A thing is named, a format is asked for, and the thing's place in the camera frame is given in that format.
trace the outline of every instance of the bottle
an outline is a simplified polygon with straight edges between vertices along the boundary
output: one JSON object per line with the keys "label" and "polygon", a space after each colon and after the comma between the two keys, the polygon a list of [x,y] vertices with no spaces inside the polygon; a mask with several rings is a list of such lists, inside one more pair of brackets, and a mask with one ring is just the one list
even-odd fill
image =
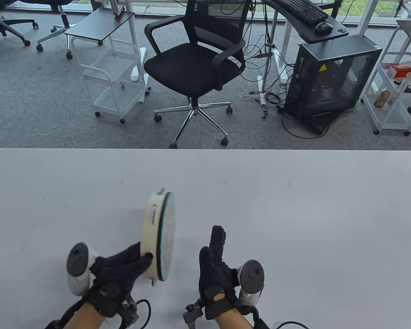
{"label": "bottle", "polygon": [[387,102],[388,98],[390,97],[390,91],[385,88],[381,91],[377,99],[375,100],[373,106],[375,108],[382,108],[384,107],[385,103]]}

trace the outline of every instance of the computer case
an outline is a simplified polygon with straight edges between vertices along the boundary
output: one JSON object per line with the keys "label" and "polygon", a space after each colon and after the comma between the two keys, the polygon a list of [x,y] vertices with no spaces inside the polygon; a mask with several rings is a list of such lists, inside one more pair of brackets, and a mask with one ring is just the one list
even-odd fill
{"label": "computer case", "polygon": [[317,135],[354,108],[382,48],[352,35],[301,44],[283,107]]}

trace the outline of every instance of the mesh chair back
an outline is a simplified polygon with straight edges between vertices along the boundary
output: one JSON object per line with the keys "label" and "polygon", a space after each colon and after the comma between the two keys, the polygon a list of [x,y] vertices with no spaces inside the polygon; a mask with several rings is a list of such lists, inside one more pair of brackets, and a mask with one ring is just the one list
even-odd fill
{"label": "mesh chair back", "polygon": [[[185,29],[190,42],[221,50],[242,39],[251,0],[188,0]],[[242,51],[234,55],[243,63]]]}

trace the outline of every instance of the white table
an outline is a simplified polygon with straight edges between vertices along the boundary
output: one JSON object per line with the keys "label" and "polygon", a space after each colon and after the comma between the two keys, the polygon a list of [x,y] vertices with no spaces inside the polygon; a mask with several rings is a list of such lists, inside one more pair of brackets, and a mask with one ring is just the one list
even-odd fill
{"label": "white table", "polygon": [[0,149],[0,329],[59,318],[76,301],[70,248],[110,255],[136,242],[162,186],[176,198],[172,272],[133,289],[151,301],[149,329],[187,328],[213,224],[230,266],[263,264],[271,328],[411,329],[411,151],[188,149]]}

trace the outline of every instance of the gray carpet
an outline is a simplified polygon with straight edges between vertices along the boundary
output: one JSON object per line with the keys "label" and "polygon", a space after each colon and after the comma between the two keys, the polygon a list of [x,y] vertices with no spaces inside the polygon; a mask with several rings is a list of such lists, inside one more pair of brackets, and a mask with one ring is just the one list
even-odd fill
{"label": "gray carpet", "polygon": [[[16,25],[16,29],[32,41],[24,47],[15,36],[3,38],[0,34],[0,147],[74,147],[74,148],[166,148],[181,126],[185,113],[165,114],[160,123],[152,119],[152,110],[187,104],[184,96],[176,94],[150,79],[151,93],[144,104],[136,105],[121,125],[118,118],[103,114],[94,116],[81,69],[75,59],[65,58],[65,37],[44,42],[44,52],[35,50],[36,40],[49,33],[52,23],[60,23],[53,14],[4,12],[7,18],[33,17],[40,29],[32,25]],[[69,15],[78,22],[83,16]],[[153,55],[146,37],[141,32],[150,19],[138,18],[137,30],[141,46],[148,47],[147,58]],[[281,44],[284,26],[277,28],[275,43]],[[393,30],[371,29],[367,35],[385,46]],[[264,25],[255,24],[251,34],[254,43],[264,32]],[[118,32],[124,38],[126,29]],[[187,38],[181,23],[162,28],[155,34],[161,49],[184,42]],[[287,60],[295,60],[301,39],[293,31]],[[91,63],[107,46],[78,42],[82,61]],[[262,65],[257,60],[248,66]],[[255,80],[257,69],[246,69],[245,78]],[[269,80],[276,78],[271,68]],[[262,119],[263,108],[254,101],[242,101],[240,96],[254,90],[255,83],[239,77],[224,86],[221,92],[213,91],[201,103],[231,101],[234,114],[228,116],[225,108],[214,108],[209,115],[229,132],[228,148],[238,149],[411,149],[411,136],[402,132],[382,132],[379,136],[371,118],[360,104],[356,110],[335,122],[326,136],[319,139],[299,139],[285,132],[281,117],[268,105],[269,115]],[[92,92],[101,88],[92,86]],[[311,136],[299,126],[285,119],[289,129],[301,136]],[[190,122],[181,139],[180,148],[221,148],[221,135],[202,118]]]}

